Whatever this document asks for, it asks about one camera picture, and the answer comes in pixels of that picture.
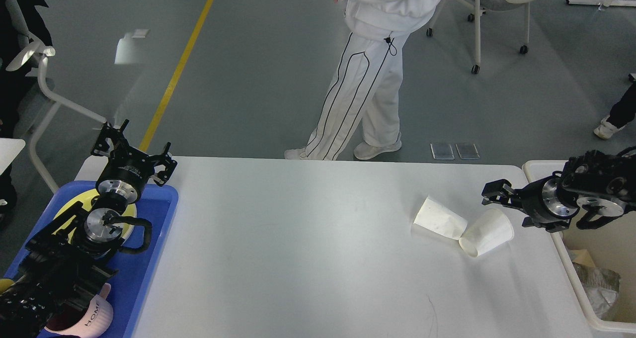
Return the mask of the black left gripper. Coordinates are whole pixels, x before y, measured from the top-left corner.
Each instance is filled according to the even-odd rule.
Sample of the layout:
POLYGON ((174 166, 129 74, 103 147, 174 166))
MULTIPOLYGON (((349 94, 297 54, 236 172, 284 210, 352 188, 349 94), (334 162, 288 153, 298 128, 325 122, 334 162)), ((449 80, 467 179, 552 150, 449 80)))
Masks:
POLYGON ((130 157, 130 146, 124 136, 128 124, 126 119, 119 128, 115 128, 105 122, 90 154, 108 157, 95 186, 98 193, 113 192, 127 202, 136 202, 141 198, 148 179, 157 186, 164 186, 172 177, 177 161, 169 152, 171 142, 166 143, 161 153, 149 156, 149 159, 130 157))

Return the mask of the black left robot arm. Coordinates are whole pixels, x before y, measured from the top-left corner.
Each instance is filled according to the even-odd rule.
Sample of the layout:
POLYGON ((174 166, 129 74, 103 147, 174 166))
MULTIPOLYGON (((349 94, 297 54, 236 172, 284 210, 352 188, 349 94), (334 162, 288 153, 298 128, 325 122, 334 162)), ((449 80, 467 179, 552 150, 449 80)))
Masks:
POLYGON ((88 309, 103 284, 116 275, 107 267, 116 254, 142 254, 152 243, 149 220, 125 214, 142 197, 149 179, 164 186, 177 166, 166 143, 148 155, 130 146, 120 127, 104 123, 91 150, 108 161, 95 184, 91 206, 71 204, 26 244, 17 280, 1 295, 1 332, 35 338, 65 308, 88 309))

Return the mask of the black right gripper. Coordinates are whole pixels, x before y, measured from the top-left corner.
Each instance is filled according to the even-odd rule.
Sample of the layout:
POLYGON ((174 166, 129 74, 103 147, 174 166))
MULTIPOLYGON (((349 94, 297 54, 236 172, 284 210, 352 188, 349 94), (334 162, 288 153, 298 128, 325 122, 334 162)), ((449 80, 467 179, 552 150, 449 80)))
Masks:
POLYGON ((558 187, 559 177, 551 175, 514 189, 506 179, 487 182, 481 192, 481 204, 499 204, 527 214, 522 227, 543 228, 557 233, 569 228, 580 211, 575 197, 558 187))

